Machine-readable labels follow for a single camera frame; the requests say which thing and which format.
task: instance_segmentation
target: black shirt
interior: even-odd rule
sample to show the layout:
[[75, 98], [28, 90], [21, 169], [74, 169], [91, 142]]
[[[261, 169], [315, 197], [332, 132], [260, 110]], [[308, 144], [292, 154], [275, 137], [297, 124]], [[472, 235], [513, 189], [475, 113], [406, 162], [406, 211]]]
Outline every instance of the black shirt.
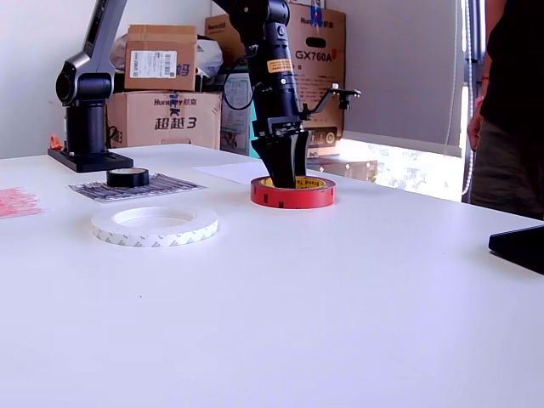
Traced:
[[509, 133], [544, 136], [544, 0], [508, 0], [490, 35], [482, 115]]

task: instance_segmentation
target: red printed paper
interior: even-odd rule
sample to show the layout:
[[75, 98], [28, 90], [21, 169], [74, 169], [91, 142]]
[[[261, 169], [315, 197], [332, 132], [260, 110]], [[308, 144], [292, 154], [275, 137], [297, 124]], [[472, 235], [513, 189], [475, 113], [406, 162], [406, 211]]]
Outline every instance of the red printed paper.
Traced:
[[35, 195], [21, 188], [0, 190], [0, 218], [25, 217], [43, 213]]

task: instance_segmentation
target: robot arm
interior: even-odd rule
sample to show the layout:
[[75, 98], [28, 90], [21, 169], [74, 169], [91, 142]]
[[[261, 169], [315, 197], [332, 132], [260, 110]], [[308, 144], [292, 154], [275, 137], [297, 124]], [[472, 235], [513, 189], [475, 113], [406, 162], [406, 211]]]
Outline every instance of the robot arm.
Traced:
[[[301, 110], [287, 37], [290, 17], [287, 3], [284, 0], [214, 2], [229, 14], [246, 46], [257, 113], [253, 123], [257, 140], [252, 142], [253, 147], [275, 186], [294, 189], [296, 177], [306, 174], [310, 135], [304, 131], [303, 121], [319, 112], [332, 95], [339, 95], [340, 108], [348, 109], [350, 98], [360, 93], [334, 88], [315, 109], [304, 106]], [[67, 140], [63, 151], [49, 154], [77, 171], [80, 167], [102, 171], [132, 166], [129, 159], [105, 150], [103, 120], [115, 74], [110, 51], [126, 4], [127, 0], [97, 0], [83, 50], [65, 62], [57, 80], [57, 95], [66, 107]], [[93, 165], [83, 166], [82, 162]]]

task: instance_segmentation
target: person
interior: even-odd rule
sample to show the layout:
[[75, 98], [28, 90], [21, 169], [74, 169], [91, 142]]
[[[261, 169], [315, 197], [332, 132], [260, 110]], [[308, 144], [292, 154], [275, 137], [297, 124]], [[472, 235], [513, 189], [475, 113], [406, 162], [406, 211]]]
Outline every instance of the person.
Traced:
[[468, 126], [470, 202], [544, 219], [544, 0], [486, 0], [482, 97]]

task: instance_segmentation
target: tape roll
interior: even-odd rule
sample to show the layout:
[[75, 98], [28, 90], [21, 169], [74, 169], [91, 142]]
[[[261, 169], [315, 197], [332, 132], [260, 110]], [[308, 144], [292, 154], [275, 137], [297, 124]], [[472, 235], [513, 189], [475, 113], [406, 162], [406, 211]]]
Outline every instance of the tape roll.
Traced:
[[291, 210], [329, 207], [337, 185], [325, 178], [297, 177], [295, 190], [276, 189], [270, 177], [252, 181], [252, 201], [260, 206]]
[[120, 168], [107, 173], [110, 187], [143, 187], [150, 183], [150, 172], [144, 168]]
[[122, 247], [178, 247], [203, 241], [218, 231], [215, 212], [187, 208], [109, 210], [95, 215], [91, 223], [96, 238]]

